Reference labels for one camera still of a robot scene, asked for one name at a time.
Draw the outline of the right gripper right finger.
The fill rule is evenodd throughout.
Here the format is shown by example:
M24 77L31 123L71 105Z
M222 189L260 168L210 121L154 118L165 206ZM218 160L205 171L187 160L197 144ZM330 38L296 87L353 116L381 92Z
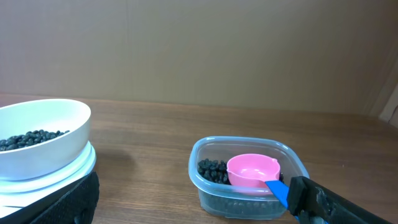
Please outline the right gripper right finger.
M319 217L328 224L389 224L389 222L304 177L293 177L287 210L300 223Z

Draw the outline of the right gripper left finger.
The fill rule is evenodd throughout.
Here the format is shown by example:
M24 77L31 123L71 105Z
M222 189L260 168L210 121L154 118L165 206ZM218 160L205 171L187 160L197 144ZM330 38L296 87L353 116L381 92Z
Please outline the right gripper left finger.
M100 195L96 172L1 218L1 224L91 224Z

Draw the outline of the pink scoop with blue handle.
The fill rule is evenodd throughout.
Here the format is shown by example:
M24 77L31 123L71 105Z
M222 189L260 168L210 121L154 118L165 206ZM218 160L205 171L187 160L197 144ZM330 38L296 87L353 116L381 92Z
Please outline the pink scoop with blue handle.
M288 185L291 178L308 175L297 155L284 151L239 154L228 161L227 171L237 189L225 203L225 216L248 220L271 220L286 211L267 181L283 177Z

